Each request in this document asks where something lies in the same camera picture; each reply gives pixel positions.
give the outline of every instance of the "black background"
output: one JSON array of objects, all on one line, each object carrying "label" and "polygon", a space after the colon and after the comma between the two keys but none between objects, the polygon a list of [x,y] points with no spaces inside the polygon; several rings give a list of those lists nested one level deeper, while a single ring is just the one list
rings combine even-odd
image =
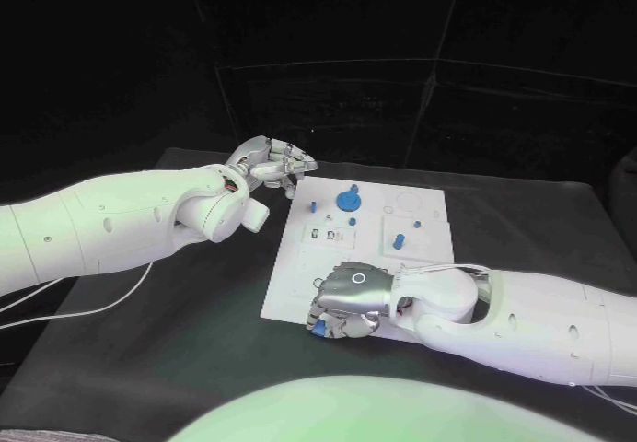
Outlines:
[{"label": "black background", "polygon": [[[0,204],[258,134],[323,160],[604,196],[636,141],[636,16],[610,0],[31,2],[6,40]],[[72,283],[8,321],[54,311]],[[0,374],[41,330],[3,332]]]}]

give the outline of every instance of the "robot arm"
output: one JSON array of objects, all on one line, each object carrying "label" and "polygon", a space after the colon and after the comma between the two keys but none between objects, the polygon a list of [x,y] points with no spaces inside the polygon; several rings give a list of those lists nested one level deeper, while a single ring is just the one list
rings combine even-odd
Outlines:
[{"label": "robot arm", "polygon": [[0,296],[62,277],[131,269],[188,244],[224,241],[240,225],[258,232],[270,211],[250,192],[266,182],[293,198],[287,175],[303,178],[316,169],[297,147],[260,136],[225,165],[108,175],[0,206]]},{"label": "robot arm", "polygon": [[[489,303],[473,320],[479,299]],[[456,264],[346,263],[319,287],[309,325],[327,338],[372,334],[385,317],[431,349],[562,385],[637,387],[637,299],[536,273]]]}]

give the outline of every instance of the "blue object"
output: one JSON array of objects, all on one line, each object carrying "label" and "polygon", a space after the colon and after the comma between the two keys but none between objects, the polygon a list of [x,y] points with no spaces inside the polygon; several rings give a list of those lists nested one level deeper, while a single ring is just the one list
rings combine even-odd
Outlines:
[{"label": "blue object", "polygon": [[359,186],[352,185],[348,192],[339,193],[336,205],[345,212],[353,212],[361,207]]},{"label": "blue object", "polygon": [[323,320],[316,321],[315,328],[312,329],[312,334],[316,334],[322,338],[326,337],[326,322]]},{"label": "blue object", "polygon": [[395,242],[394,242],[394,248],[397,249],[397,250],[401,250],[402,249],[402,241],[405,240],[405,235],[402,234],[402,233],[400,233],[397,236],[395,236]]}]

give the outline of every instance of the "table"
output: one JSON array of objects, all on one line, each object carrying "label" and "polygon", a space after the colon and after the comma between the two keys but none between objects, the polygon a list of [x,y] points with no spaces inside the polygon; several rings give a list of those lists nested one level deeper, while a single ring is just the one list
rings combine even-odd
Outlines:
[{"label": "table", "polygon": [[[168,149],[157,169],[224,163],[227,154]],[[549,273],[613,291],[637,287],[637,265],[596,198],[575,182],[509,180],[320,163],[316,176],[443,189],[457,262]],[[424,380],[499,398],[609,440],[632,440],[637,419],[581,388],[499,372],[425,346],[379,338],[330,341],[260,317],[290,200],[270,206],[260,234],[240,229],[156,262],[108,312],[52,321],[0,397],[0,427],[165,440],[251,391],[325,375]],[[103,307],[144,268],[82,277],[59,313]]]}]

